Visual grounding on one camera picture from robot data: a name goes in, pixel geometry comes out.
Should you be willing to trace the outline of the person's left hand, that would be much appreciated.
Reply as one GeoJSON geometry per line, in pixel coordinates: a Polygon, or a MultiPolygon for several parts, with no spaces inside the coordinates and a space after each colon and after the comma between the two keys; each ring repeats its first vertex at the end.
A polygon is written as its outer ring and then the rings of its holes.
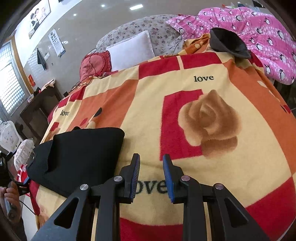
{"type": "Polygon", "coordinates": [[[12,223],[18,223],[21,219],[20,195],[18,187],[14,181],[11,181],[8,187],[1,187],[1,208],[6,218],[12,223]],[[9,203],[13,215],[7,212],[6,204],[9,203]]]}

